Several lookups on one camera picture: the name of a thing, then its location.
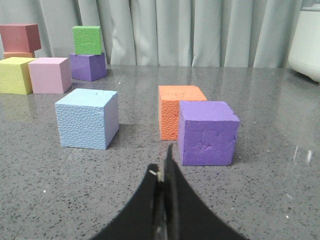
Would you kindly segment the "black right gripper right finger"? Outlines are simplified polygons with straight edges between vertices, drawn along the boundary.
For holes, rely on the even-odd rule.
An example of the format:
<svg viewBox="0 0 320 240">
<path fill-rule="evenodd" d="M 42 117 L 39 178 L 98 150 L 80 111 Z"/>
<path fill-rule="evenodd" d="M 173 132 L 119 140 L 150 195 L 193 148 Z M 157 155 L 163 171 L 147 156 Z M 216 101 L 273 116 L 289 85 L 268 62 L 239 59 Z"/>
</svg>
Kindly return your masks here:
<svg viewBox="0 0 320 240">
<path fill-rule="evenodd" d="M 169 240 L 243 240 L 197 196 L 173 159 L 164 161 L 164 206 Z"/>
</svg>

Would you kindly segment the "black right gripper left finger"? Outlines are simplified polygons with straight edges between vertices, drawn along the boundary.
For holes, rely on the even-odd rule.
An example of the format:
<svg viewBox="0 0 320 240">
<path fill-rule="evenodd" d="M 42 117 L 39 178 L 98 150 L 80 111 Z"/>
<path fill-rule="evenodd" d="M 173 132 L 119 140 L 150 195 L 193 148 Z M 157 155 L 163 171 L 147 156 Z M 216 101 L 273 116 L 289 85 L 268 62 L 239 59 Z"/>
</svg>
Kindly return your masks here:
<svg viewBox="0 0 320 240">
<path fill-rule="evenodd" d="M 94 240 L 152 240 L 158 165 L 149 164 L 138 189 Z"/>
</svg>

